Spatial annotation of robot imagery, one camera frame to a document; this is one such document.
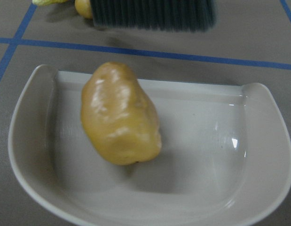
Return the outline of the brown toy potato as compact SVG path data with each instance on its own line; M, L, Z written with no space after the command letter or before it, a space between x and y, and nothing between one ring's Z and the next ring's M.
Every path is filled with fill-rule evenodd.
M81 123L99 155L116 165L154 159L162 147L159 118L134 72L102 64L81 93Z

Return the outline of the beige plastic dustpan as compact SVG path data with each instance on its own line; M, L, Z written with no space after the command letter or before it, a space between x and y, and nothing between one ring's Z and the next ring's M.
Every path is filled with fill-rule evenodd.
M12 117L14 174L41 206L79 226L250 226L291 187L291 141L267 87L140 80L162 151L105 161L80 123L89 74L38 66Z

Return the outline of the beige hand brush black bristles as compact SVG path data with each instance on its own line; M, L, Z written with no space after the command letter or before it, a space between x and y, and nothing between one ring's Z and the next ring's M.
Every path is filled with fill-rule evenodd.
M216 23L213 0L92 0L93 22L112 28L197 32Z

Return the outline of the yellow toy ginger root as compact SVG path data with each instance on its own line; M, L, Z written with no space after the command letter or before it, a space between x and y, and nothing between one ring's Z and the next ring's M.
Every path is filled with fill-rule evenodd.
M93 19L90 0L75 0L77 13L85 19Z

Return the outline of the yellow toy corn cob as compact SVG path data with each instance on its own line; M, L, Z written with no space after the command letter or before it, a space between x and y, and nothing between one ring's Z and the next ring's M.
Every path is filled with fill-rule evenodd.
M68 0L32 0L32 4L36 6L48 6L52 4L61 4Z

